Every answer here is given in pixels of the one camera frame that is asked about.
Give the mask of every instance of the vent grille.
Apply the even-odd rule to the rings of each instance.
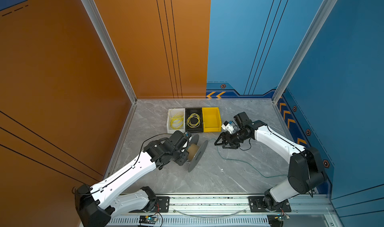
[[[162,227],[184,227],[184,226],[270,226],[266,215],[252,215],[244,217],[222,218],[194,218],[188,216],[171,215],[164,216]],[[124,217],[123,215],[109,221],[109,226],[137,226],[139,216]]]

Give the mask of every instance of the cable spool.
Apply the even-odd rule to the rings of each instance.
[[[199,135],[193,136],[191,141],[189,142],[189,147],[186,148],[186,150],[189,152],[187,157],[187,161],[189,162],[188,172],[191,172],[197,165],[208,145],[208,140],[204,141],[201,146],[197,145],[198,141]]]

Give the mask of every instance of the coiled yellow cable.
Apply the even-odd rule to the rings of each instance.
[[[179,130],[183,128],[184,122],[184,112],[178,112],[174,116],[169,117],[170,127],[174,130]]]
[[[191,123],[191,119],[192,118],[196,118],[197,119],[197,123],[196,124],[192,124]],[[189,116],[189,118],[187,119],[187,125],[190,127],[190,128],[196,128],[200,125],[200,116],[196,113],[193,113]]]

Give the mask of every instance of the green cable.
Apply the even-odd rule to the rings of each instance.
[[[220,154],[220,152],[218,151],[218,146],[216,146],[216,148],[217,148],[218,155],[220,155],[220,157],[221,157],[222,159],[224,159],[224,160],[233,160],[233,161],[238,161],[238,162],[246,163],[246,164],[250,165],[253,169],[255,169],[257,172],[259,172],[259,174],[260,174],[262,177],[264,177],[264,178],[272,178],[272,177],[278,177],[278,176],[286,176],[286,174],[280,174],[280,175],[274,175],[274,176],[265,176],[265,175],[263,175],[260,171],[258,171],[255,167],[253,167],[253,165],[251,165],[251,164],[248,163],[248,162],[245,162],[245,161],[243,161],[243,160],[230,159],[230,158],[227,159],[227,158],[222,157],[221,154]]]

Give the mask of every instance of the black stripe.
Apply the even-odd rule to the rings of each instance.
[[[179,69],[179,79],[180,79],[181,98],[183,98],[183,88],[182,88],[182,86],[181,86],[181,75],[180,75],[179,53],[177,52],[176,28],[175,28],[175,18],[174,18],[174,16],[173,16],[172,0],[170,0],[170,7],[171,7],[171,9],[172,9],[173,30],[175,31],[176,56],[177,56],[177,67],[178,67],[178,69]]]
[[[161,33],[163,34],[164,49],[165,49],[165,51],[166,51],[167,65],[168,65],[168,71],[169,71],[170,87],[172,88],[172,95],[173,95],[173,98],[175,98],[175,95],[174,95],[174,92],[173,92],[172,78],[170,77],[170,69],[169,69],[169,63],[168,63],[168,56],[167,56],[167,49],[166,49],[166,41],[165,41],[165,39],[164,39],[163,26],[161,25],[159,2],[156,0],[156,3],[157,3],[157,10],[159,11],[160,27],[161,27]]]
[[[252,83],[251,83],[251,86],[250,86],[249,91],[248,91],[248,95],[249,95],[250,92],[251,92],[251,88],[252,88],[252,85],[253,85],[253,81],[255,80],[255,77],[256,77],[256,74],[257,74],[257,69],[259,69],[260,61],[262,60],[262,57],[263,57],[263,54],[264,54],[264,50],[265,50],[266,44],[268,43],[269,35],[271,34],[273,24],[275,23],[276,15],[277,15],[277,13],[278,13],[278,11],[279,11],[280,4],[281,4],[281,0],[280,0],[280,2],[279,2],[279,5],[277,6],[276,14],[275,14],[275,17],[273,18],[273,22],[272,22],[272,25],[271,25],[271,29],[269,29],[268,37],[266,38],[266,41],[265,41],[265,45],[264,45],[264,48],[263,48],[262,55],[260,56],[259,63],[257,64],[256,72],[255,72],[255,75],[253,76]]]
[[[285,3],[285,7],[283,9],[283,13],[281,14],[281,17],[280,17],[280,20],[279,20],[279,23],[277,24],[277,28],[276,28],[276,31],[275,31],[275,34],[273,35],[273,38],[272,38],[272,42],[271,42],[271,45],[269,46],[269,49],[268,49],[268,52],[265,56],[265,59],[264,59],[264,62],[263,62],[263,65],[262,65],[262,69],[260,70],[260,73],[259,73],[259,77],[257,78],[257,81],[256,81],[256,84],[255,84],[255,87],[253,88],[253,91],[252,91],[252,94],[254,93],[255,89],[256,89],[256,86],[257,86],[257,82],[259,82],[259,78],[260,78],[260,75],[263,71],[263,67],[264,67],[264,64],[265,64],[265,61],[266,61],[266,58],[268,57],[268,54],[269,54],[269,50],[271,50],[271,46],[272,46],[272,43],[273,43],[273,40],[275,39],[275,35],[277,33],[277,29],[279,28],[279,25],[280,25],[280,22],[281,22],[281,19],[283,18],[283,14],[284,14],[284,11],[285,11],[285,8],[287,7],[287,4],[288,4],[288,1]]]
[[[176,81],[175,62],[173,61],[172,44],[171,44],[171,42],[170,42],[170,33],[169,33],[169,25],[168,25],[168,15],[167,15],[167,8],[166,8],[166,0],[164,0],[164,9],[166,10],[166,19],[167,19],[167,27],[168,27],[168,37],[169,37],[169,45],[170,45],[170,54],[171,54],[171,56],[172,56],[173,74],[175,75],[176,93],[177,93],[177,98],[179,98],[179,90],[177,89],[177,81]]]
[[[366,190],[369,190],[369,189],[373,189],[373,188],[376,188],[376,187],[380,187],[380,186],[383,186],[384,184],[379,184],[378,186],[373,186],[373,187],[370,187],[370,188],[367,188],[367,189],[364,189],[364,190],[361,190],[361,191],[366,191]],[[338,199],[338,198],[341,198],[341,197],[344,197],[344,196],[348,196],[348,195],[351,195],[351,194],[356,194],[358,192],[361,192],[361,191],[356,191],[356,192],[353,192],[353,193],[350,193],[350,194],[345,194],[343,196],[339,196],[339,197],[336,197],[334,199]]]
[[[5,16],[5,15],[8,15],[8,14],[10,14],[10,13],[12,13],[12,12],[6,13],[6,14],[4,14],[4,15],[1,15],[1,16],[3,17],[3,16]]]
[[[370,214],[370,213],[377,213],[377,212],[382,212],[382,211],[384,211],[384,210],[377,210],[377,211],[366,212],[366,213],[361,213],[361,214]],[[346,216],[339,216],[339,218],[355,216],[355,215],[361,215],[361,214],[350,214],[350,215],[346,215]]]
[[[8,117],[9,119],[13,120],[14,122],[16,122],[17,124],[21,125],[22,127],[26,128],[27,130],[29,130],[30,132],[32,132],[33,134],[37,135],[38,137],[40,137],[41,139],[45,140],[46,142],[50,143],[51,145],[53,145],[54,147],[58,148],[59,150],[61,150],[62,152],[66,153],[67,155],[69,155],[70,157],[74,158],[73,156],[71,156],[70,154],[68,154],[67,152],[65,152],[64,150],[60,149],[59,147],[55,146],[54,144],[52,144],[51,142],[47,141],[45,138],[43,138],[41,135],[38,135],[36,132],[32,131],[31,129],[29,129],[28,127],[26,127],[25,125],[21,124],[20,122],[18,122],[17,120],[13,119],[12,117],[10,117],[9,115],[5,114],[4,112],[2,112],[0,110],[0,113],[2,113],[3,115],[5,115],[6,117]],[[98,173],[99,175],[103,176],[102,174],[100,174],[99,172],[95,171],[94,169],[92,169],[91,167],[89,167],[88,165],[84,164],[83,162],[79,161],[78,159],[74,158],[75,160],[77,160],[78,162],[80,162],[81,164],[85,165],[86,167],[88,167],[89,169],[93,170],[94,172]]]
[[[363,202],[359,202],[359,203],[355,203],[355,204],[344,205],[344,206],[341,206],[341,207],[337,207],[337,208],[335,208],[335,209],[344,208],[344,207],[348,207],[348,206],[356,205],[356,204],[367,203],[367,202],[371,202],[371,201],[378,201],[378,200],[380,200],[380,199],[384,199],[384,197],[382,197],[382,198],[378,198],[378,199],[372,199],[372,200],[370,200],[370,201],[363,201]]]
[[[258,46],[258,48],[257,48],[257,52],[256,52],[256,55],[255,55],[255,59],[253,60],[253,64],[252,64],[251,71],[249,72],[247,85],[245,86],[245,89],[244,89],[244,95],[245,95],[245,91],[247,90],[247,86],[248,86],[249,79],[251,78],[251,74],[252,74],[253,66],[255,65],[255,61],[256,61],[256,57],[257,57],[257,53],[259,52],[259,48],[260,48],[260,44],[262,43],[262,39],[263,39],[263,36],[264,36],[264,32],[265,32],[265,28],[266,28],[266,24],[268,23],[269,15],[271,14],[271,10],[272,10],[272,6],[273,6],[273,3],[274,3],[274,2],[275,2],[275,0],[272,1],[271,8],[269,9],[269,13],[268,13],[268,17],[267,17],[266,22],[265,22],[265,26],[264,26],[264,30],[263,30],[263,33],[262,33],[262,37],[260,38],[259,46]]]
[[[15,151],[15,150],[13,150],[13,149],[11,149],[11,148],[8,148],[8,147],[6,147],[5,145],[0,144],[0,146],[4,147],[4,148],[6,148],[6,149],[8,149],[8,150],[10,150],[10,151],[13,151],[13,152],[15,152],[15,153],[17,153],[17,154],[19,154],[19,155],[25,157],[25,158],[28,158],[28,159],[30,159],[30,160],[33,160],[34,162],[37,162],[37,163],[39,163],[39,164],[41,164],[41,165],[43,165],[43,166],[45,166],[45,167],[48,167],[48,168],[50,168],[51,170],[54,170],[54,171],[56,171],[56,172],[59,172],[60,174],[63,174],[63,175],[65,175],[65,176],[68,176],[69,178],[74,179],[75,181],[78,181],[78,182],[80,182],[80,183],[85,184],[84,182],[79,181],[78,179],[75,179],[74,177],[71,177],[71,176],[69,176],[69,175],[67,175],[67,174],[64,174],[63,172],[60,172],[60,171],[58,171],[58,170],[55,170],[55,169],[53,169],[52,167],[49,167],[49,166],[47,166],[47,165],[45,165],[45,164],[43,164],[43,163],[41,163],[41,162],[38,162],[37,160],[34,160],[34,159],[32,159],[32,158],[30,158],[30,157],[28,157],[28,156],[26,156],[26,155],[23,155],[22,153],[19,153],[19,152]]]
[[[18,139],[20,139],[20,140],[24,141],[25,143],[27,143],[27,144],[29,144],[29,145],[33,146],[34,148],[36,148],[36,149],[38,149],[38,150],[40,150],[40,151],[42,151],[42,152],[46,153],[47,155],[49,155],[49,156],[51,156],[51,157],[55,158],[56,160],[58,160],[58,161],[60,161],[60,162],[62,162],[62,163],[64,163],[64,164],[68,165],[69,167],[72,167],[73,169],[75,169],[75,170],[77,170],[77,171],[79,171],[79,172],[83,173],[84,175],[86,175],[86,176],[88,176],[88,177],[90,177],[90,178],[94,179],[95,181],[99,182],[99,180],[95,179],[94,177],[91,177],[90,175],[87,175],[86,173],[84,173],[84,172],[82,172],[82,171],[80,171],[80,170],[76,169],[75,167],[73,167],[73,166],[71,166],[71,165],[69,165],[69,164],[65,163],[64,161],[62,161],[62,160],[60,160],[60,159],[56,158],[55,156],[51,155],[50,153],[43,151],[42,149],[38,148],[37,146],[35,146],[35,145],[33,145],[33,144],[29,143],[28,141],[26,141],[26,140],[24,140],[24,139],[22,139],[22,138],[18,137],[17,135],[15,135],[15,134],[13,134],[13,133],[11,133],[11,132],[7,131],[6,129],[4,129],[4,128],[2,128],[2,127],[0,127],[0,129],[2,129],[3,131],[5,131],[5,132],[7,132],[7,133],[9,133],[9,134],[11,134],[11,135],[13,135],[14,137],[16,137],[16,138],[18,138]]]

